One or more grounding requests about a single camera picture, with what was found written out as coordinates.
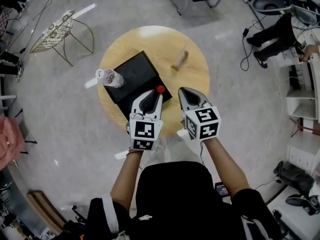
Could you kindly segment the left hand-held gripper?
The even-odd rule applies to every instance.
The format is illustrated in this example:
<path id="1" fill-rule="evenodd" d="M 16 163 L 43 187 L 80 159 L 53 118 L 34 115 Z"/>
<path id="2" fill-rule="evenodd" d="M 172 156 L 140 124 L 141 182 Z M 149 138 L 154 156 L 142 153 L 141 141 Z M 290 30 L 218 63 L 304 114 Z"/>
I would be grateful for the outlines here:
<path id="1" fill-rule="evenodd" d="M 152 151 L 160 136 L 164 124 L 161 120 L 163 95 L 158 94 L 150 107 L 153 94 L 153 89 L 148 90 L 132 103 L 127 125 L 131 150 Z"/>

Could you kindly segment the black drawer box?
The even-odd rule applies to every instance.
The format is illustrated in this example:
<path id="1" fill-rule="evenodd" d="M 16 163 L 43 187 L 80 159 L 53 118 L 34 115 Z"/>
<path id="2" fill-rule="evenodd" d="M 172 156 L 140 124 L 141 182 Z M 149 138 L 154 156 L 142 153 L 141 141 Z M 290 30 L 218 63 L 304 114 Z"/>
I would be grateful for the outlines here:
<path id="1" fill-rule="evenodd" d="M 106 86 L 105 90 L 127 120 L 136 98 L 157 86 L 165 86 L 144 51 L 116 67 L 115 71 L 124 78 L 124 85 L 120 88 Z"/>

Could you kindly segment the person's left forearm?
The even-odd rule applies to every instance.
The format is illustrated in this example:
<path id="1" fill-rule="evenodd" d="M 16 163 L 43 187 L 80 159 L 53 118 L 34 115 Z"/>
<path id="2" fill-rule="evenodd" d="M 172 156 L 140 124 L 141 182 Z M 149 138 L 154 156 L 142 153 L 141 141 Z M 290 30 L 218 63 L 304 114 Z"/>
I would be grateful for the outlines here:
<path id="1" fill-rule="evenodd" d="M 130 211 L 143 151 L 131 150 L 110 192 L 111 199 Z"/>

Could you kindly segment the wooden card stand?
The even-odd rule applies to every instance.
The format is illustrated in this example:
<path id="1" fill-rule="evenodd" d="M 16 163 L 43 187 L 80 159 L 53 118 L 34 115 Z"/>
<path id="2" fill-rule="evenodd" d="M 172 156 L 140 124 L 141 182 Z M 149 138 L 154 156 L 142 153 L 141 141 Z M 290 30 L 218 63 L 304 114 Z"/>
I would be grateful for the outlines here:
<path id="1" fill-rule="evenodd" d="M 187 45 L 185 45 L 179 52 L 174 60 L 174 63 L 170 66 L 172 69 L 178 71 L 183 63 L 188 59 L 189 52 L 187 51 Z"/>

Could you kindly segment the person's light trousers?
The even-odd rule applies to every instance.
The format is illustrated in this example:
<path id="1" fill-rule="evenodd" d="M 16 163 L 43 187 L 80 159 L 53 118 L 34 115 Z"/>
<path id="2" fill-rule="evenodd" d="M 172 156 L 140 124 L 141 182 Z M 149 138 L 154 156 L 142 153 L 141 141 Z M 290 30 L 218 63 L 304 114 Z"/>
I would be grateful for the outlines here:
<path id="1" fill-rule="evenodd" d="M 200 156 L 177 133 L 158 139 L 155 149 L 150 152 L 150 157 L 143 168 L 170 162 L 202 163 Z"/>

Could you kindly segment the clear plastic water bottle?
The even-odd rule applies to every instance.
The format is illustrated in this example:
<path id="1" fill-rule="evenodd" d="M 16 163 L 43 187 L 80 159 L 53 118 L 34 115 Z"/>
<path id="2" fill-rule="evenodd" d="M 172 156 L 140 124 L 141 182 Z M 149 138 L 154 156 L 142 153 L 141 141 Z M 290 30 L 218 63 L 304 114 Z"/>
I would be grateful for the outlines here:
<path id="1" fill-rule="evenodd" d="M 113 69 L 101 69 L 99 68 L 95 72 L 95 77 L 97 79 L 97 82 L 99 84 L 102 84 L 106 87 L 110 88 L 120 88 L 124 85 L 125 79 L 123 76 L 121 76 L 119 73 L 117 73 Z"/>

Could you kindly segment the round wooden table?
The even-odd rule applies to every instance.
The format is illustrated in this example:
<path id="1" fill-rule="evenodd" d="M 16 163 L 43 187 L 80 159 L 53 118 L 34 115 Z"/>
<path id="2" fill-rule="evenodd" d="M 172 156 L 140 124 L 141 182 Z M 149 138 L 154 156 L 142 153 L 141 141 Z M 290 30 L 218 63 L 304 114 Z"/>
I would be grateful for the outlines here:
<path id="1" fill-rule="evenodd" d="M 174 70 L 171 65 L 185 45 L 188 58 L 179 70 Z M 146 53 L 172 95 L 162 107 L 164 124 L 160 134 L 174 134 L 183 127 L 178 89 L 189 87 L 209 94 L 210 72 L 206 59 L 198 46 L 183 33 L 165 26 L 150 25 L 132 29 L 117 38 L 104 53 L 99 67 L 114 69 L 141 51 Z"/>

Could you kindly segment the person's black shirt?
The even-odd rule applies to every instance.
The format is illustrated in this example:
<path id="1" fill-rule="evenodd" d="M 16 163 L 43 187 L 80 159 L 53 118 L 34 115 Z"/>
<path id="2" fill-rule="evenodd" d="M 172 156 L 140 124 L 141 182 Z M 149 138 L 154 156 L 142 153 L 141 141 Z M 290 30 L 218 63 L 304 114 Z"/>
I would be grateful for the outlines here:
<path id="1" fill-rule="evenodd" d="M 243 189 L 225 203 L 199 162 L 146 167 L 137 184 L 136 216 L 113 203 L 118 229 L 130 240 L 280 240 L 260 193 Z"/>

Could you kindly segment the black device with screen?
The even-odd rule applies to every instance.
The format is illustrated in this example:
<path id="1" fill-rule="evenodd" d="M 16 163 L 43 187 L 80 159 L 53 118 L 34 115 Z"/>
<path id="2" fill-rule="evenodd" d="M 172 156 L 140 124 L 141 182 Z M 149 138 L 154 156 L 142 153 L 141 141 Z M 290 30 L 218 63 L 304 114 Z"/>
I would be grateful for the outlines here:
<path id="1" fill-rule="evenodd" d="M 224 203 L 231 204 L 231 196 L 222 182 L 216 182 L 214 184 L 214 189 L 218 193 L 219 197 Z"/>

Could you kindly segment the white cubby shelf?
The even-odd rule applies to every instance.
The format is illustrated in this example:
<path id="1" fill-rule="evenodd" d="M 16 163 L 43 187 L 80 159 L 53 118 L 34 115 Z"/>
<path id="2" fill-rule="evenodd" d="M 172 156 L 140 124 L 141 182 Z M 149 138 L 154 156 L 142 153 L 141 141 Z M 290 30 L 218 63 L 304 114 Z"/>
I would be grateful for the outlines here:
<path id="1" fill-rule="evenodd" d="M 288 115 L 320 124 L 320 60 L 293 65 L 287 80 Z"/>

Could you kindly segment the dark grey bag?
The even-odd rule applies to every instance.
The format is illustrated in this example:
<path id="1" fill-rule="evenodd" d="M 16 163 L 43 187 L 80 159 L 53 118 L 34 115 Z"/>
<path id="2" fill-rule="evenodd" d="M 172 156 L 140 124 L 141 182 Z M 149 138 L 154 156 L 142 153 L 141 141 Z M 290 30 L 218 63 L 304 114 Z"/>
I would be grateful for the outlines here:
<path id="1" fill-rule="evenodd" d="M 297 190 L 301 195 L 309 197 L 315 180 L 305 170 L 288 161 L 280 161 L 273 173 L 286 185 Z"/>

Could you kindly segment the pink padded chair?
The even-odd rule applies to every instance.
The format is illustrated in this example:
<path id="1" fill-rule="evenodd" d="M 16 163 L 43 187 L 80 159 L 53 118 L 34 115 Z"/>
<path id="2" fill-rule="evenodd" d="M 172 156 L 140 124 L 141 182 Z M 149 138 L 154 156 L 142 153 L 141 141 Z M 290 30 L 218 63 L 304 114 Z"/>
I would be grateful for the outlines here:
<path id="1" fill-rule="evenodd" d="M 0 171 L 9 163 L 18 167 L 17 159 L 21 154 L 28 155 L 26 144 L 37 144 L 34 140 L 27 140 L 29 135 L 23 116 L 23 109 L 14 117 L 0 115 Z"/>

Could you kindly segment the long white desk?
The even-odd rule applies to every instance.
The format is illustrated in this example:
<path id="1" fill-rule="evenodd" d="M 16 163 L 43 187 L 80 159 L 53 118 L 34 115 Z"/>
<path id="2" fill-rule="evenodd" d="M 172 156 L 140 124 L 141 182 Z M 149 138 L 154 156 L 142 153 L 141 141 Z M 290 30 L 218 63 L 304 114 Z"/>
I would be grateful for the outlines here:
<path id="1" fill-rule="evenodd" d="M 17 98 L 16 95 L 5 94 L 4 80 L 5 75 L 0 74 L 0 116 L 8 114 L 9 105 Z"/>

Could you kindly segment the wooden board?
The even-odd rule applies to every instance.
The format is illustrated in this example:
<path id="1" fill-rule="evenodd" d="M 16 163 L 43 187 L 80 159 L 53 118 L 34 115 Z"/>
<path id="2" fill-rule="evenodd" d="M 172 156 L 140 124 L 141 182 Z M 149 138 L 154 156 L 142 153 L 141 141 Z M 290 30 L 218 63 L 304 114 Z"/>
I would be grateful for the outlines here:
<path id="1" fill-rule="evenodd" d="M 52 232 L 56 235 L 61 234 L 67 221 L 46 197 L 45 193 L 41 190 L 30 190 L 26 197 L 35 212 Z"/>

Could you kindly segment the white corner desk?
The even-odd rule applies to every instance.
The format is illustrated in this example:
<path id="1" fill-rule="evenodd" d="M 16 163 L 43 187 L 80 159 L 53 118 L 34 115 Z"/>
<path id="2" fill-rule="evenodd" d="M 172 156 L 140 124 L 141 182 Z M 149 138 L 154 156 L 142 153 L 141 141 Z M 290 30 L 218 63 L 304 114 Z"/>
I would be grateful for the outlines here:
<path id="1" fill-rule="evenodd" d="M 320 240 L 320 213 L 308 215 L 302 207 L 287 204 L 286 198 L 294 194 L 298 192 L 286 187 L 267 205 L 269 210 L 277 210 L 281 214 L 281 219 L 302 240 Z"/>

